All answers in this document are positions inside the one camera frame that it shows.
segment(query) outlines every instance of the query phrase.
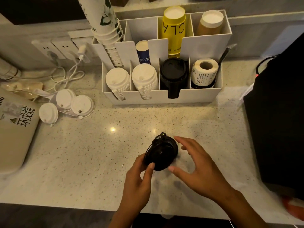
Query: beige machine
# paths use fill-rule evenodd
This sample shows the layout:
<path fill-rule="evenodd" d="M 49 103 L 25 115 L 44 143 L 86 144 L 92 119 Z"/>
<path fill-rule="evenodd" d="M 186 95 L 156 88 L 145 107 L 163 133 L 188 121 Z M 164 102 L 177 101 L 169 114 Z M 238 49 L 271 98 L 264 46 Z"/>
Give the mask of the beige machine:
<path fill-rule="evenodd" d="M 0 174 L 17 171 L 39 122 L 39 106 L 0 88 Z"/>

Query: hand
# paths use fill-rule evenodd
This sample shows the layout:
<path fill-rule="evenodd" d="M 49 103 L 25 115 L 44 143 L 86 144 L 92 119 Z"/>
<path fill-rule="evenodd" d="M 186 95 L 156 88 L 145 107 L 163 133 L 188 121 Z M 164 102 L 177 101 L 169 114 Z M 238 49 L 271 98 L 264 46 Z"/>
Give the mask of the hand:
<path fill-rule="evenodd" d="M 197 141 L 178 136 L 174 136 L 174 139 L 182 144 L 181 149 L 188 150 L 188 154 L 191 155 L 196 168 L 191 174 L 174 166 L 169 166 L 169 171 L 196 193 L 215 202 L 225 200 L 234 195 L 235 190 L 226 181 L 214 161 Z"/>
<path fill-rule="evenodd" d="M 148 167 L 143 164 L 145 154 L 138 156 L 126 174 L 123 197 L 119 206 L 119 210 L 126 211 L 134 218 L 146 206 L 151 194 L 151 177 L 155 167 L 155 163 L 150 163 Z M 143 179 L 140 173 L 146 171 Z"/>

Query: white organizer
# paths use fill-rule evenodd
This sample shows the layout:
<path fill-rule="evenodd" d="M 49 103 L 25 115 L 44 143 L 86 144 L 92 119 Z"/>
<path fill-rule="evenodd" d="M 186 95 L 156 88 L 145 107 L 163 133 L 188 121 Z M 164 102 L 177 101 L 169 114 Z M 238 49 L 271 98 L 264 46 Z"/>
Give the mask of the white organizer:
<path fill-rule="evenodd" d="M 226 49 L 227 43 L 232 36 L 231 28 L 225 10 L 220 10 L 224 15 L 222 33 L 218 35 L 195 36 L 196 27 L 199 24 L 203 12 L 186 14 L 186 32 L 182 40 L 180 58 L 189 61 L 189 71 L 193 63 L 201 58 L 212 58 L 218 61 Z M 139 65 L 139 59 L 135 45 L 141 40 L 148 40 L 151 65 L 160 75 L 160 65 L 168 58 L 168 39 L 159 39 L 162 30 L 163 16 L 121 20 L 124 30 L 123 42 L 117 42 L 116 48 L 124 64 L 124 69 L 131 75 L 133 68 Z M 118 100 L 105 83 L 105 76 L 114 66 L 108 57 L 102 44 L 96 39 L 92 46 L 102 60 L 102 92 L 114 105 L 120 104 L 160 104 L 160 103 L 190 103 L 212 102 L 222 89 L 222 66 L 216 76 L 214 88 L 191 89 L 190 75 L 188 76 L 187 89 L 180 90 L 176 99 L 168 98 L 168 90 L 151 91 L 151 99 L 142 99 L 139 91 L 131 82 L 131 91 L 123 92 L 125 100 Z"/>

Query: black machine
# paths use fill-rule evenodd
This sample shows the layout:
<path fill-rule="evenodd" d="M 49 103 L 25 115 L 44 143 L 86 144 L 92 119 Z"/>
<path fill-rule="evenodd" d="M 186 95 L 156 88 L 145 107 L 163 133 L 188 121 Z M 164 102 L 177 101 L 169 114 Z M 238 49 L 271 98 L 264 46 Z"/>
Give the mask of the black machine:
<path fill-rule="evenodd" d="M 304 34 L 271 60 L 244 97 L 260 176 L 304 200 Z"/>

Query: person's left hand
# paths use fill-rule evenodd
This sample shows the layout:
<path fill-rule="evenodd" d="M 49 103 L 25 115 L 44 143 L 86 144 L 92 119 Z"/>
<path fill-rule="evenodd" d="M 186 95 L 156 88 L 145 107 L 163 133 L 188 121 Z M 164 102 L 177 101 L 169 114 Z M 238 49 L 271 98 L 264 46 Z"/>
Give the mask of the person's left hand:
<path fill-rule="evenodd" d="M 138 156 L 126 174 L 123 197 L 119 206 L 119 210 L 126 211 L 131 216 L 136 217 L 140 211 L 146 206 L 151 194 L 151 177 L 155 167 L 155 163 L 150 163 L 146 167 L 143 163 L 145 154 Z M 146 171 L 143 179 L 140 173 Z"/>

